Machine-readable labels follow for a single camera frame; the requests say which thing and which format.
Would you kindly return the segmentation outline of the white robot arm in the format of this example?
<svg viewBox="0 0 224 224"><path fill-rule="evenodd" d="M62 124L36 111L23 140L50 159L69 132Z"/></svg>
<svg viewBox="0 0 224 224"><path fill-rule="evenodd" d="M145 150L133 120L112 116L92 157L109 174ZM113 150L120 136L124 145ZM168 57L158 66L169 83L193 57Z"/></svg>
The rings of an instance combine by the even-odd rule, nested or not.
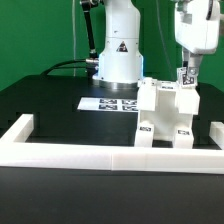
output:
<svg viewBox="0 0 224 224"><path fill-rule="evenodd" d="M216 51L221 21L219 0L174 0L175 40L182 46L179 77L183 86L195 86L202 57ZM99 55L97 83L129 88L143 79L139 52L140 12L131 0L103 0L106 11L105 48Z"/></svg>

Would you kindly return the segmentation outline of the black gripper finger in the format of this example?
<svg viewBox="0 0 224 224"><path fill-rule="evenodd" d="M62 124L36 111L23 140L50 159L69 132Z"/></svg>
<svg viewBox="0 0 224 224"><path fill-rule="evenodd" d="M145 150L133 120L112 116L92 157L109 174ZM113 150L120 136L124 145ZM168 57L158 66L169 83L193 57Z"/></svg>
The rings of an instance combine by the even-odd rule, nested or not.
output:
<svg viewBox="0 0 224 224"><path fill-rule="evenodd" d="M200 70L200 65L203 56L199 54L191 53L188 60L188 75L191 77L197 77Z"/></svg>
<svg viewBox="0 0 224 224"><path fill-rule="evenodd" d="M189 50L186 48L182 48L182 67L188 69L188 62L189 62Z"/></svg>

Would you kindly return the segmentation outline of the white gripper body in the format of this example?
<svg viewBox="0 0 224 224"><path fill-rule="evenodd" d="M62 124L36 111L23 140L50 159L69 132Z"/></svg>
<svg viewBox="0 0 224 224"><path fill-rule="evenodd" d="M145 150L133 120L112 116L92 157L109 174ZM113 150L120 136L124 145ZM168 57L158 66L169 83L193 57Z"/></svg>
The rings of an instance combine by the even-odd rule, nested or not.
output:
<svg viewBox="0 0 224 224"><path fill-rule="evenodd" d="M175 39L193 54L213 54L218 46L219 0L177 0Z"/></svg>

